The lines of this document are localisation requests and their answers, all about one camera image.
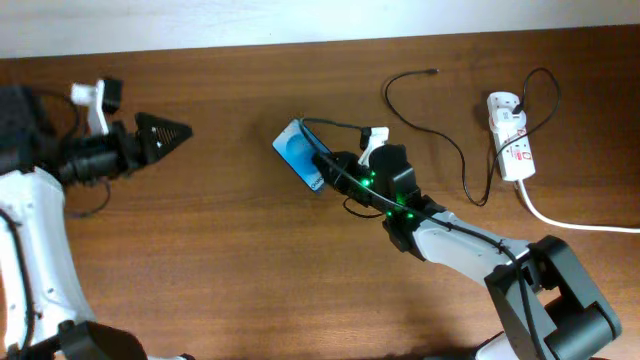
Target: wooden table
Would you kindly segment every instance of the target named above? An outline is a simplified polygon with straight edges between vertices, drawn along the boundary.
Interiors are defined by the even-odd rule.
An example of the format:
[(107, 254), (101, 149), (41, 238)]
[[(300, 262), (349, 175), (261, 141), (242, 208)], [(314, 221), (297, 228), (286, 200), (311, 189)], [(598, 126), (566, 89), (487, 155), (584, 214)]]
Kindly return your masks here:
[[(0, 81), (68, 91), (110, 75), (125, 82), (116, 118), (151, 112), (195, 136), (157, 165), (113, 183), (109, 207), (67, 231), (98, 319), (133, 332), (148, 352), (198, 359), (364, 359), (474, 346), (501, 330), (487, 291), (454, 271), (399, 253), (378, 220), (316, 196), (272, 150), (298, 115), (385, 125), (408, 148), (423, 191), (477, 226), (518, 239), (566, 240), (620, 316), (624, 334), (601, 356), (640, 352), (640, 238), (547, 226), (495, 175), (488, 205), (465, 198), (460, 160), (383, 105), (390, 75), (438, 67), (394, 85), (412, 121), (449, 134), (480, 197), (492, 146), (486, 97), (521, 92), (544, 65), (563, 89), (560, 111), (531, 138), (533, 202), (555, 219), (640, 224), (640, 27), (430, 36), (55, 57), (0, 62)], [(554, 93), (531, 83), (530, 124)], [(61, 110), (51, 113), (67, 121)], [(336, 150), (358, 135), (317, 128)], [(100, 201), (70, 189), (68, 207)], [(4, 323), (5, 309), (0, 320)]]

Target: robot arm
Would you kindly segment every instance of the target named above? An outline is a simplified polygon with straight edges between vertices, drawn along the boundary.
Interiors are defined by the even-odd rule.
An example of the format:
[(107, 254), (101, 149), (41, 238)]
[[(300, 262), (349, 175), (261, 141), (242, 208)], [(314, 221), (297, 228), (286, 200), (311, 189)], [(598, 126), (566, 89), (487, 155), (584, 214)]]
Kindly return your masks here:
[[(309, 131), (304, 121), (300, 126)], [(588, 359), (620, 335), (620, 320), (564, 241), (547, 236), (532, 244), (460, 221), (421, 194), (404, 146), (386, 138), (369, 146), (371, 134), (388, 134), (374, 129), (361, 130), (367, 151), (359, 160), (318, 152), (312, 161), (326, 184), (386, 214), (382, 225), (400, 251), (449, 266), (489, 290), (504, 333), (474, 359)], [(554, 288), (560, 296), (543, 306), (536, 294)]]
[[(73, 266), (64, 227), (64, 186), (129, 175), (166, 156), (192, 134), (186, 125), (137, 114), (138, 130), (109, 125), (121, 83), (74, 87), (89, 106), (92, 135), (58, 141), (28, 88), (0, 87), (0, 266), (9, 359), (147, 359), (138, 340), (95, 322)], [(175, 359), (189, 359), (184, 355)]]

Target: card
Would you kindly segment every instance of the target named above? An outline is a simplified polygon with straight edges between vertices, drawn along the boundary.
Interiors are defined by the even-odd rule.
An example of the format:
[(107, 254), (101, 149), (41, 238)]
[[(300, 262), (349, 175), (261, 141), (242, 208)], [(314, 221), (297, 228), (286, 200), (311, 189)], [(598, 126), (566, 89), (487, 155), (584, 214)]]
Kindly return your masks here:
[[(329, 149), (324, 146), (311, 131), (308, 131), (307, 134), (313, 140), (314, 144), (318, 145), (323, 152), (330, 153)], [(278, 154), (282, 156), (311, 190), (316, 193), (322, 190), (324, 187), (324, 179), (320, 171), (318, 171), (318, 168), (313, 165), (311, 161), (316, 151), (304, 135), (302, 135), (300, 131), (300, 121), (298, 119), (291, 121), (280, 135), (278, 135), (273, 142), (273, 148), (276, 149)]]

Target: black wire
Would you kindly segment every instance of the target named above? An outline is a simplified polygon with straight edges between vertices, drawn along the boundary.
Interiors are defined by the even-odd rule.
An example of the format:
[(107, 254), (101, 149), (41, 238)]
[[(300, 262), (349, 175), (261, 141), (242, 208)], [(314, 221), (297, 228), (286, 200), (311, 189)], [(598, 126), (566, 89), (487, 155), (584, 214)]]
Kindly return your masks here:
[(82, 212), (65, 211), (65, 215), (67, 215), (72, 219), (84, 219), (99, 213), (100, 211), (102, 211), (102, 209), (107, 207), (107, 204), (109, 204), (109, 201), (111, 200), (111, 184), (107, 180), (98, 180), (98, 182), (104, 185), (104, 189), (106, 191), (106, 196), (104, 201), (102, 201), (100, 205), (98, 205), (97, 207), (91, 210), (82, 211)]
[(504, 245), (501, 245), (499, 242), (491, 239), (490, 237), (481, 234), (479, 232), (473, 231), (471, 229), (467, 229), (458, 225), (455, 225), (453, 223), (450, 222), (445, 222), (442, 220), (438, 220), (435, 219), (431, 216), (428, 216), (420, 211), (417, 211), (415, 209), (412, 209), (406, 205), (402, 205), (398, 202), (395, 202), (391, 199), (386, 198), (383, 195), (378, 194), (377, 192), (369, 189), (368, 187), (366, 187), (365, 185), (361, 184), (358, 180), (356, 180), (356, 178), (354, 178), (353, 176), (351, 176), (351, 174), (349, 174), (348, 172), (346, 172), (344, 169), (342, 169), (338, 164), (336, 164), (329, 156), (327, 156), (321, 149), (320, 147), (318, 147), (318, 145), (316, 145), (312, 140), (311, 137), (309, 136), (309, 134), (307, 133), (309, 130), (305, 127), (304, 125), (305, 119), (302, 118), (299, 121), (299, 126), (300, 126), (300, 132), (302, 132), (302, 135), (305, 137), (305, 139), (307, 139), (307, 141), (309, 142), (309, 144), (314, 148), (314, 150), (316, 151), (316, 153), (320, 156), (320, 158), (327, 163), (327, 165), (329, 165), (330, 167), (332, 167), (335, 171), (337, 171), (338, 173), (340, 173), (341, 176), (349, 179), (349, 181), (351, 181), (352, 184), (355, 184), (356, 186), (358, 186), (359, 188), (361, 188), (362, 190), (364, 190), (365, 192), (371, 194), (372, 196), (376, 197), (377, 199), (381, 200), (382, 202), (388, 204), (391, 208), (395, 208), (395, 209), (400, 209), (403, 211), (406, 211), (407, 213), (411, 213), (413, 214), (415, 217), (417, 217), (418, 219), (423, 219), (423, 220), (428, 220), (431, 221), (437, 225), (440, 225), (442, 227), (447, 228), (449, 231), (451, 230), (456, 230), (462, 233), (465, 233), (467, 235), (471, 235), (474, 236), (482, 241), (485, 241), (489, 244), (491, 244), (492, 246), (496, 247), (497, 249), (499, 249), (501, 252), (503, 252), (513, 263), (514, 267), (515, 267), (515, 271), (516, 271), (516, 277), (518, 279), (518, 287), (520, 288), (520, 296), (522, 297), (522, 306), (524, 308), (524, 313), (525, 313), (525, 317), (527, 320), (527, 327), (529, 328), (530, 334), (531, 334), (531, 340), (533, 341), (533, 345), (536, 351), (536, 354), (539, 358), (544, 358), (544, 352), (542, 350), (542, 345), (540, 344), (540, 340), (538, 339), (538, 332), (536, 330), (535, 327), (535, 323), (533, 320), (533, 314), (531, 312), (531, 304), (529, 303), (529, 296), (527, 295), (527, 283), (526, 280), (524, 278), (524, 274), (522, 273), (522, 269), (520, 269), (520, 266), (518, 265), (518, 259), (516, 258), (516, 256)]
[(356, 129), (356, 130), (360, 130), (360, 131), (362, 131), (364, 129), (363, 126), (351, 125), (351, 124), (343, 124), (343, 123), (339, 123), (339, 122), (335, 122), (335, 121), (327, 120), (327, 119), (304, 118), (304, 121), (311, 122), (311, 123), (317, 123), (317, 124), (333, 125), (333, 126), (337, 126), (337, 127), (341, 127), (341, 128), (347, 128), (347, 129)]
[(78, 110), (76, 104), (74, 104), (71, 98), (69, 98), (68, 96), (56, 91), (37, 88), (31, 88), (31, 91), (40, 96), (49, 96), (62, 100), (73, 111), (73, 126), (64, 134), (64, 136), (60, 140), (60, 142), (63, 144), (68, 143), (73, 138), (73, 135), (78, 131), (78, 129), (80, 129), (80, 111)]
[(482, 198), (480, 198), (480, 200), (475, 200), (471, 194), (469, 193), (469, 188), (467, 186), (467, 164), (464, 158), (464, 154), (462, 153), (462, 149), (460, 149), (460, 147), (458, 146), (458, 144), (456, 144), (455, 141), (453, 141), (453, 139), (451, 139), (450, 137), (448, 137), (447, 135), (445, 135), (444, 133), (441, 133), (439, 131), (435, 131), (426, 127), (422, 127), (422, 126), (418, 126), (410, 121), (408, 121), (407, 119), (405, 119), (402, 115), (400, 115), (400, 113), (398, 112), (398, 110), (396, 110), (396, 108), (393, 106), (393, 104), (391, 103), (391, 100), (389, 99), (389, 87), (391, 86), (391, 84), (393, 84), (396, 80), (399, 80), (405, 76), (411, 76), (411, 75), (418, 75), (418, 74), (428, 74), (428, 75), (435, 75), (438, 74), (440, 72), (440, 70), (438, 69), (425, 69), (425, 70), (416, 70), (416, 71), (407, 71), (407, 72), (403, 72), (400, 73), (396, 76), (394, 76), (393, 78), (391, 78), (386, 85), (383, 87), (383, 98), (384, 98), (384, 102), (387, 105), (387, 107), (389, 108), (389, 110), (391, 110), (391, 112), (396, 115), (398, 117), (398, 119), (400, 119), (400, 121), (404, 122), (405, 124), (407, 124), (408, 126), (419, 130), (419, 131), (423, 131), (426, 133), (430, 133), (430, 134), (434, 134), (434, 135), (438, 135), (442, 138), (444, 138), (445, 140), (447, 140), (451, 145), (453, 145), (453, 147), (456, 148), (456, 150), (458, 151), (458, 154), (460, 155), (460, 161), (462, 163), (462, 188), (464, 189), (465, 194), (467, 195), (467, 198), (469, 199), (469, 201), (476, 205), (476, 206), (485, 206), (487, 204), (487, 201), (489, 201), (489, 194), (491, 192), (491, 181), (493, 179), (493, 173), (495, 172), (496, 169), (496, 163), (498, 162), (498, 158), (500, 156), (500, 154), (502, 153), (502, 151), (504, 149), (506, 149), (509, 145), (513, 144), (514, 142), (522, 139), (525, 136), (530, 136), (533, 133), (535, 133), (538, 129), (540, 129), (544, 124), (546, 124), (549, 120), (551, 120), (551, 118), (555, 115), (555, 113), (558, 111), (558, 107), (560, 106), (560, 99), (562, 98), (562, 92), (560, 90), (560, 84), (558, 83), (558, 80), (555, 78), (555, 76), (553, 75), (553, 73), (544, 67), (539, 67), (536, 69), (533, 69), (525, 78), (524, 80), (524, 85), (523, 85), (523, 91), (522, 91), (522, 102), (516, 106), (516, 108), (514, 109), (514, 114), (519, 113), (520, 111), (522, 111), (522, 109), (524, 109), (524, 104), (525, 104), (525, 100), (526, 100), (526, 95), (527, 95), (527, 86), (529, 85), (529, 79), (531, 78), (531, 76), (533, 76), (535, 73), (537, 72), (544, 72), (546, 73), (549, 78), (551, 79), (551, 81), (553, 82), (553, 85), (556, 88), (556, 92), (557, 92), (557, 100), (556, 100), (556, 104), (553, 107), (553, 110), (551, 110), (551, 112), (549, 113), (549, 115), (543, 120), (541, 121), (538, 125), (534, 126), (531, 131), (527, 132), (524, 135), (518, 136), (513, 140), (510, 140), (509, 142), (507, 142), (506, 144), (504, 144), (500, 150), (498, 150), (496, 152), (495, 157), (493, 158), (493, 162), (491, 163), (491, 167), (489, 168), (489, 172), (487, 173), (487, 181), (486, 181), (486, 187), (484, 189), (484, 195), (482, 196)]
[(371, 214), (371, 215), (367, 215), (367, 214), (360, 214), (359, 212), (356, 212), (355, 210), (351, 210), (348, 206), (347, 206), (347, 202), (349, 200), (353, 200), (350, 197), (347, 197), (346, 199), (344, 199), (344, 201), (342, 202), (342, 207), (347, 210), (347, 212), (353, 216), (357, 216), (359, 218), (362, 219), (375, 219), (377, 217), (380, 217), (382, 215), (384, 215), (383, 213), (379, 213), (379, 214)]
[(20, 243), (20, 234), (18, 233), (18, 224), (11, 219), (11, 216), (6, 211), (0, 209), (0, 217), (7, 223), (9, 232), (13, 237), (13, 242), (16, 247), (16, 255), (18, 257), (18, 267), (20, 268), (20, 277), (22, 277), (22, 287), (24, 288), (25, 297), (25, 322), (27, 323), (27, 333), (24, 338), (24, 342), (20, 347), (23, 350), (29, 346), (33, 339), (33, 332), (35, 329), (35, 310), (33, 305), (33, 294), (31, 293), (31, 283), (29, 281), (29, 272), (27, 271), (27, 262), (25, 261), (24, 251), (22, 250), (22, 243)]

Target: power strip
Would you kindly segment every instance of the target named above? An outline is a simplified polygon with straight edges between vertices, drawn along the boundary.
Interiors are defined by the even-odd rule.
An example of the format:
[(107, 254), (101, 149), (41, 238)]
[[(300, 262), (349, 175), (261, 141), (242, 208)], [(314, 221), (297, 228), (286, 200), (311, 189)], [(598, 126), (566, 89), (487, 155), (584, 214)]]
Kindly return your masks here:
[[(504, 91), (494, 92), (487, 98), (489, 127), (493, 132), (496, 151), (500, 151), (509, 141), (527, 133), (525, 128), (527, 114), (524, 111), (513, 114), (513, 110), (519, 103), (520, 99), (517, 95)], [(502, 150), (498, 161), (502, 179), (505, 181), (526, 179), (536, 173), (527, 136)]]
[[(505, 144), (513, 139), (527, 134), (527, 129), (525, 128), (527, 124), (527, 115), (524, 111), (520, 111), (518, 114), (513, 113), (513, 110), (519, 103), (520, 99), (517, 95), (503, 91), (494, 92), (489, 95), (489, 98), (487, 99), (487, 106), (489, 107), (489, 127), (491, 128), (491, 132), (493, 132), (496, 151), (500, 151)], [(525, 205), (539, 220), (550, 225), (574, 230), (640, 234), (640, 229), (636, 228), (569, 224), (552, 220), (542, 215), (533, 206), (523, 182), (524, 179), (536, 173), (528, 136), (509, 144), (499, 153), (498, 160), (500, 161), (502, 179), (505, 181), (515, 182), (516, 189), (518, 189)]]

